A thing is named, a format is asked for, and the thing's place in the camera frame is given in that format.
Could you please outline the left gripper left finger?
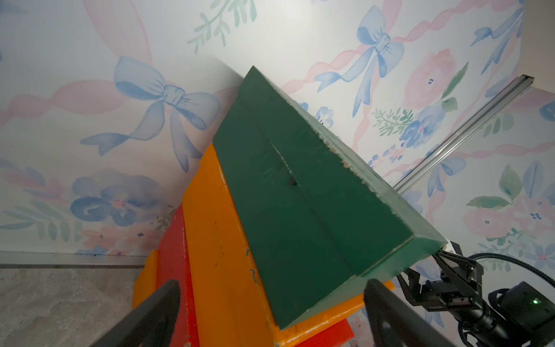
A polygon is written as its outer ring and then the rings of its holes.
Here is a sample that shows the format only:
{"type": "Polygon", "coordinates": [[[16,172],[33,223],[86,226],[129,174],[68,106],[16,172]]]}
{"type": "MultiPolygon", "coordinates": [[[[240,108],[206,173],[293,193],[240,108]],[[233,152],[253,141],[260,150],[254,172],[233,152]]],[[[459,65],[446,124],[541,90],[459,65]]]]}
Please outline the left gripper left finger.
{"type": "Polygon", "coordinates": [[[94,346],[161,346],[171,344],[179,313],[181,291],[177,280],[168,280],[94,346]]]}

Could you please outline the green shoebox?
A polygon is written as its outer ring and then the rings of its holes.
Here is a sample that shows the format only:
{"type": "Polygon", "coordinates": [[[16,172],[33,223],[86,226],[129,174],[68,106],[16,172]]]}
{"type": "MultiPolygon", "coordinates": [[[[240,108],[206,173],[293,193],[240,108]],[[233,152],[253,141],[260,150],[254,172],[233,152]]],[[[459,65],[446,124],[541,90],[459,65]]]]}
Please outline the green shoebox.
{"type": "Polygon", "coordinates": [[[445,238],[257,68],[213,138],[275,323],[287,329],[389,281],[445,238]]]}

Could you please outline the red shoebox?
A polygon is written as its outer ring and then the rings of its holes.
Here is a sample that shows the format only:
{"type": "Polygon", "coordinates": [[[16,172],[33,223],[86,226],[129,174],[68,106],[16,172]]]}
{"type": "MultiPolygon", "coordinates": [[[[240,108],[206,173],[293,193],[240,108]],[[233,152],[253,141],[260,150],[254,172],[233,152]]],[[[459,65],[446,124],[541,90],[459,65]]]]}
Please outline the red shoebox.
{"type": "MultiPolygon", "coordinates": [[[[179,282],[180,308],[171,346],[199,346],[199,333],[195,311],[194,292],[186,246],[183,208],[179,206],[172,222],[158,246],[157,286],[168,280],[179,282]]],[[[354,338],[346,319],[335,325],[318,328],[316,333],[301,338],[299,346],[342,346],[354,338]]]]}

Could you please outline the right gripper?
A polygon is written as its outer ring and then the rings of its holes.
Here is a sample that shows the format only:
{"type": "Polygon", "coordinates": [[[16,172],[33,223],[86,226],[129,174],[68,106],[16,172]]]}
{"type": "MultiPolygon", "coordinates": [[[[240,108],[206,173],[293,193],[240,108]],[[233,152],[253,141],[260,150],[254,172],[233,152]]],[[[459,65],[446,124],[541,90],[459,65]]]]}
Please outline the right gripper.
{"type": "Polygon", "coordinates": [[[499,318],[482,296],[483,267],[475,260],[443,250],[432,257],[442,270],[439,280],[421,284],[421,274],[411,268],[397,276],[407,302],[428,312],[449,312],[472,329],[494,329],[499,318]]]}

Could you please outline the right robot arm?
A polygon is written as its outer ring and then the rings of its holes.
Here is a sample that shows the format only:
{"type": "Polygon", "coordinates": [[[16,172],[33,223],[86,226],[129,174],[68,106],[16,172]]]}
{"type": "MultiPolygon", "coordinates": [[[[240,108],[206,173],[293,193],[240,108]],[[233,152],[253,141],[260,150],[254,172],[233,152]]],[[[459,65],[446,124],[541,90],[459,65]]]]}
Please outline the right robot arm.
{"type": "Polygon", "coordinates": [[[503,254],[464,257],[438,251],[432,257],[441,270],[438,280],[421,283],[421,274],[411,268],[397,280],[412,306],[450,313],[465,346],[470,345],[470,337],[475,338],[477,346],[548,346],[554,342],[554,303],[525,281],[511,289],[495,290],[484,299],[484,269],[479,260],[504,260],[553,286],[554,279],[546,273],[503,254]]]}

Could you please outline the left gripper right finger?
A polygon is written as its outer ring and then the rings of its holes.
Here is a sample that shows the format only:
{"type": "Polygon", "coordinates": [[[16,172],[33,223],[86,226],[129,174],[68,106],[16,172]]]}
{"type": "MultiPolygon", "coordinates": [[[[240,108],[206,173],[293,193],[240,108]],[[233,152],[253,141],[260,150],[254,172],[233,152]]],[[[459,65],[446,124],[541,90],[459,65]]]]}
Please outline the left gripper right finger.
{"type": "Polygon", "coordinates": [[[366,284],[364,304],[378,347],[453,345],[376,279],[366,284]]]}

